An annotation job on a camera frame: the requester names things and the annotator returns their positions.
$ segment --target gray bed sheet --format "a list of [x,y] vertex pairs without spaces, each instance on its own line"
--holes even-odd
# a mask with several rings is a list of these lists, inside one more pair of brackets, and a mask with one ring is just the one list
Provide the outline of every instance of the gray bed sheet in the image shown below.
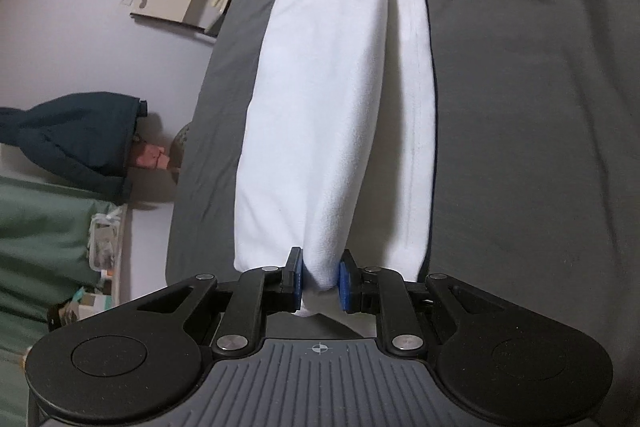
[[[214,47],[168,283],[238,277],[236,166],[273,1],[233,0]],[[429,270],[592,335],[614,361],[598,421],[640,425],[640,1],[428,6],[438,110]]]

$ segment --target crosshair marking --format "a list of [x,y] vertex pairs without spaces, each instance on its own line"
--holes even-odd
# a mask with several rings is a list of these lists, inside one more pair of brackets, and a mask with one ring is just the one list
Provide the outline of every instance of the crosshair marking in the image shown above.
[[327,351],[329,349],[331,349],[331,347],[329,347],[329,346],[327,346],[326,344],[323,344],[323,343],[317,343],[311,348],[311,350],[314,353],[317,353],[318,355],[322,355],[325,351]]

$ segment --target black clamp device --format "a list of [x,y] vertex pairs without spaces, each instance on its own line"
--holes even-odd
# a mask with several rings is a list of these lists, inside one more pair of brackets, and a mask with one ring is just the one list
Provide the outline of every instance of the black clamp device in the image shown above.
[[31,425],[563,426],[612,380],[592,338],[443,274],[340,263],[348,313],[376,339],[265,339],[294,312],[302,250],[218,283],[198,275],[53,331],[26,360]]

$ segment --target white wall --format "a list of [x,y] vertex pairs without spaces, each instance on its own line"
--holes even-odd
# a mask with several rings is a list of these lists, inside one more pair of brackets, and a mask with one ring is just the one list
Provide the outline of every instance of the white wall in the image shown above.
[[[128,13],[120,0],[0,0],[0,105],[28,108],[78,91],[131,94],[154,113],[141,134],[169,144],[191,120],[212,43],[136,24]],[[33,169],[12,148],[1,158],[5,173]],[[132,298],[164,285],[173,195],[165,172],[134,176],[134,199],[151,204],[132,216]]]

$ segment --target dark green jacket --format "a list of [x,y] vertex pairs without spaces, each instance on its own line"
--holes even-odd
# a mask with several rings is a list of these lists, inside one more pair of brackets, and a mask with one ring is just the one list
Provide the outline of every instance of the dark green jacket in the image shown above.
[[81,188],[126,200],[138,116],[146,116],[146,103],[133,96],[68,94],[30,110],[0,108],[0,142],[19,147],[36,165]]

